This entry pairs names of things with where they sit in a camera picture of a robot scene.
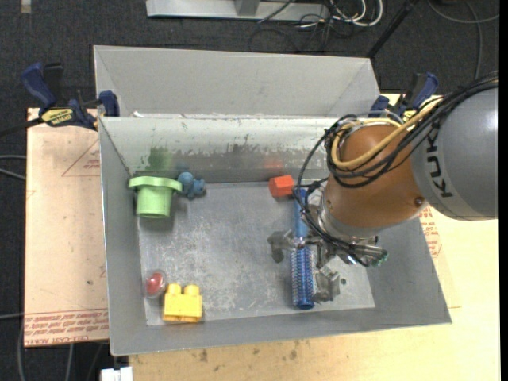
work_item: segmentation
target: yellow block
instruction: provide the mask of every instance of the yellow block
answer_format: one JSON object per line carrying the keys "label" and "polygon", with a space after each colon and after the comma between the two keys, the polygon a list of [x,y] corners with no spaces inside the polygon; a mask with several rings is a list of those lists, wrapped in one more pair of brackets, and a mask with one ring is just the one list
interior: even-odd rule
{"label": "yellow block", "polygon": [[183,289],[178,283],[170,283],[164,295],[165,321],[196,322],[202,316],[202,296],[197,285],[187,285]]}

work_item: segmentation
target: orange cube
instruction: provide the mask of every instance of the orange cube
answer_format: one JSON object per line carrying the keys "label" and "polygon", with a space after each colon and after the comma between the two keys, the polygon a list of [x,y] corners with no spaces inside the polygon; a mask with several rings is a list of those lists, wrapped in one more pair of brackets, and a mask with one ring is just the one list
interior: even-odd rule
{"label": "orange cube", "polygon": [[268,189],[270,189],[271,196],[280,198],[282,196],[289,196],[293,193],[294,180],[291,175],[277,176],[270,178],[268,181]]}

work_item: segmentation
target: black floor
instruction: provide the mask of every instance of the black floor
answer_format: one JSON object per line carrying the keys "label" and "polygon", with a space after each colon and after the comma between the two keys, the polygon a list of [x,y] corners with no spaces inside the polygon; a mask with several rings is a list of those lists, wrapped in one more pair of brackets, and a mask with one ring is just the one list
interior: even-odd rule
{"label": "black floor", "polygon": [[[66,95],[75,97],[80,89],[89,99],[94,97],[95,44],[367,56],[407,0],[383,0],[378,25],[337,24],[327,39],[321,31],[312,34],[270,21],[259,26],[254,21],[148,19],[146,0],[32,0],[31,14],[21,14],[20,1],[0,0],[0,130],[22,123],[25,109],[40,105],[20,81],[34,62],[61,62]],[[429,71],[440,82],[437,93],[447,93],[498,70],[499,7],[500,0],[421,0],[373,59],[380,90],[401,92],[413,73]],[[25,153],[25,132],[0,137],[0,156]],[[25,174],[22,160],[0,160],[0,168]],[[22,180],[0,173],[0,316],[23,311],[24,190]],[[18,318],[0,321],[1,380],[19,379],[19,325]],[[107,346],[98,347],[75,346],[71,379],[86,378],[97,351],[98,368],[113,364]],[[23,350],[26,379],[64,379],[68,351],[68,346]]]}

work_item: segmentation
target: yellow cable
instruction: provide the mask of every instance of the yellow cable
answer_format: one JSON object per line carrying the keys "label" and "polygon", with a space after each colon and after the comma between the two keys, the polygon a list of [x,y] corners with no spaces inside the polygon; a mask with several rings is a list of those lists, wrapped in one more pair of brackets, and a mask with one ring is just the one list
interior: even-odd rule
{"label": "yellow cable", "polygon": [[[337,135],[333,139],[332,148],[331,148],[331,156],[332,156],[333,163],[339,169],[346,169],[346,168],[348,168],[348,169],[354,169],[355,167],[358,167],[358,166],[360,166],[362,164],[365,164],[365,162],[367,160],[371,159],[377,152],[383,150],[387,145],[389,145],[389,143],[392,142],[393,139],[396,138],[396,136],[398,136],[399,134],[403,133],[404,131],[407,131],[407,129],[410,126],[416,124],[423,117],[425,117],[427,114],[429,114],[430,111],[436,106],[437,103],[438,102],[435,102],[434,105],[430,106],[430,107],[428,107],[428,104],[424,105],[422,110],[419,113],[417,113],[415,116],[410,118],[408,121],[406,121],[402,125],[400,125],[399,123],[396,123],[395,121],[390,120],[390,119],[377,119],[376,120],[375,118],[372,118],[372,119],[364,120],[364,122],[367,122],[367,123],[376,122],[376,121],[379,122],[379,121],[390,120],[390,121],[392,121],[392,123],[390,123],[390,124],[397,125],[398,128],[395,131],[393,131],[391,134],[389,134],[386,137],[384,137],[381,140],[381,142],[379,142],[379,144],[377,144],[375,147],[371,148],[369,151],[365,152],[363,155],[358,156],[354,160],[350,160],[350,161],[341,161],[341,160],[339,160],[339,157],[337,155],[337,147],[339,145],[339,140],[342,137],[342,134],[339,135],[340,131],[337,132]],[[341,127],[341,130],[345,129],[346,127],[349,127],[351,125],[352,125],[352,123],[348,123],[347,125],[344,125],[344,127]]]}

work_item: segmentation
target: green plastic toy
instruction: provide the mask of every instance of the green plastic toy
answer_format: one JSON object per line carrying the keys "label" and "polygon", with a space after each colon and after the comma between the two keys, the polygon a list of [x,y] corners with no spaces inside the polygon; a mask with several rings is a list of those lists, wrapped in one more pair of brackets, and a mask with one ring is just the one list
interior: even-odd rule
{"label": "green plastic toy", "polygon": [[129,180],[129,188],[137,189],[136,214],[140,217],[169,217],[173,191],[181,192],[183,185],[174,179],[138,176]]}

